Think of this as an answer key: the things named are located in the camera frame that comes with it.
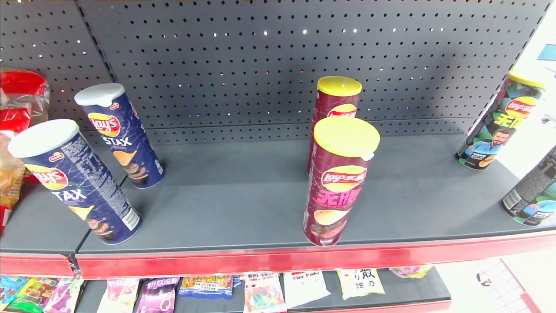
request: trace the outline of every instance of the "store shelf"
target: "store shelf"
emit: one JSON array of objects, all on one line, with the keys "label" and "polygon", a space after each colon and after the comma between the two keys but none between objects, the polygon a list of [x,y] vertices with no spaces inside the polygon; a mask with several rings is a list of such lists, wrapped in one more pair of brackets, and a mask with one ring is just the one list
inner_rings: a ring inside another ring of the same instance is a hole
[{"label": "store shelf", "polygon": [[[126,176],[106,148],[95,150],[121,182]],[[67,256],[89,228],[40,184],[24,184],[20,200],[0,238],[3,275],[71,276]]]},{"label": "store shelf", "polygon": [[[386,269],[379,270],[379,275],[386,294],[371,294],[344,301],[341,297],[340,281],[336,272],[324,272],[326,287],[332,294],[295,307],[288,312],[357,312],[358,309],[365,308],[365,312],[417,313],[447,310],[450,306],[450,292],[436,269],[432,269],[420,280],[403,279]],[[106,281],[104,280],[88,282],[76,313],[96,313],[105,289]],[[190,297],[177,297],[176,299],[174,313],[243,312],[244,289],[243,286],[234,289],[232,300]],[[138,302],[139,299],[136,301],[134,312],[137,311]]]},{"label": "store shelf", "polygon": [[341,241],[328,248],[301,230],[307,141],[158,146],[164,180],[145,190],[123,184],[142,229],[116,246],[88,236],[76,257],[86,279],[103,279],[407,266],[555,242],[554,222],[529,228],[499,209],[517,182],[510,171],[454,160],[463,140],[383,138]]}]

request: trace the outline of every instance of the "candy package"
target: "candy package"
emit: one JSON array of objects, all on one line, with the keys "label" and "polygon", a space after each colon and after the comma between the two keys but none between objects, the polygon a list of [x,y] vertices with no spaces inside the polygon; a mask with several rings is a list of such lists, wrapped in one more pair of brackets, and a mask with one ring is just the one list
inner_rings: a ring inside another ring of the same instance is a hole
[{"label": "candy package", "polygon": [[139,278],[119,278],[106,281],[97,313],[133,313]]},{"label": "candy package", "polygon": [[320,271],[284,273],[284,293],[288,309],[330,295]]},{"label": "candy package", "polygon": [[238,288],[241,287],[241,282],[245,280],[241,280],[239,275],[234,275],[234,280],[232,281],[232,287]]},{"label": "candy package", "polygon": [[82,278],[62,278],[44,307],[44,313],[73,313],[79,298]]},{"label": "candy package", "polygon": [[286,313],[277,273],[245,275],[244,313]]},{"label": "candy package", "polygon": [[147,280],[136,313],[173,313],[178,277]]},{"label": "candy package", "polygon": [[401,278],[423,278],[434,265],[391,267],[392,273]]},{"label": "candy package", "polygon": [[0,311],[16,298],[28,281],[26,277],[0,276]]},{"label": "candy package", "polygon": [[342,286],[342,299],[363,297],[368,294],[384,294],[379,274],[375,268],[336,271]]},{"label": "candy package", "polygon": [[19,295],[8,306],[29,313],[42,313],[46,303],[54,293],[58,278],[31,278]]},{"label": "candy package", "polygon": [[232,276],[186,276],[179,296],[201,299],[232,299]]}]

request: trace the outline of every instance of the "white plastic lid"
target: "white plastic lid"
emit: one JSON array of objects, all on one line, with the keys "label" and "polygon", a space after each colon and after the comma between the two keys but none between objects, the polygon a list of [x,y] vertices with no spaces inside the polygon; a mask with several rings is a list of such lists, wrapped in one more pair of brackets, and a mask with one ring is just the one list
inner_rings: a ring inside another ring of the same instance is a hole
[{"label": "white plastic lid", "polygon": [[109,107],[112,100],[123,95],[126,90],[122,84],[111,82],[109,84],[100,84],[85,88],[73,97],[79,105],[99,105]]},{"label": "white plastic lid", "polygon": [[73,120],[59,119],[32,126],[8,144],[8,151],[16,158],[30,158],[49,152],[72,139],[79,132]]}]

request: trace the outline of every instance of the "barcode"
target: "barcode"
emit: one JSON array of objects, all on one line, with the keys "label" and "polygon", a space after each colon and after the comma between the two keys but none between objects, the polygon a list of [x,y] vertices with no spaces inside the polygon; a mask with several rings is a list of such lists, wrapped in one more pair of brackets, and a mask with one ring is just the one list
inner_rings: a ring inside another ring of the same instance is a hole
[{"label": "barcode", "polygon": [[122,221],[132,231],[139,223],[139,215],[133,209],[130,209],[130,212],[122,218]]},{"label": "barcode", "polygon": [[514,205],[516,205],[519,201],[521,200],[521,197],[519,196],[518,192],[515,191],[515,189],[512,189],[512,191],[510,191],[508,193],[508,195],[506,195],[503,199],[502,202],[504,202],[504,205],[508,208],[511,209],[514,207]]}]

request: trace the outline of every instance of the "pegboard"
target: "pegboard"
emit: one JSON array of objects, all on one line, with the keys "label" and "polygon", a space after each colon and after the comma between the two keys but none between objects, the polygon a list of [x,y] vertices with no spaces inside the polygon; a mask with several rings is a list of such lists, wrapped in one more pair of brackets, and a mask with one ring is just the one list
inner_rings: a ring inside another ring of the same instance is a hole
[{"label": "pegboard", "polygon": [[77,1],[148,129],[307,123],[316,81],[366,120],[474,118],[549,1]]},{"label": "pegboard", "polygon": [[27,69],[48,80],[50,119],[69,118],[94,129],[73,96],[111,82],[73,1],[0,1],[0,66]]}]

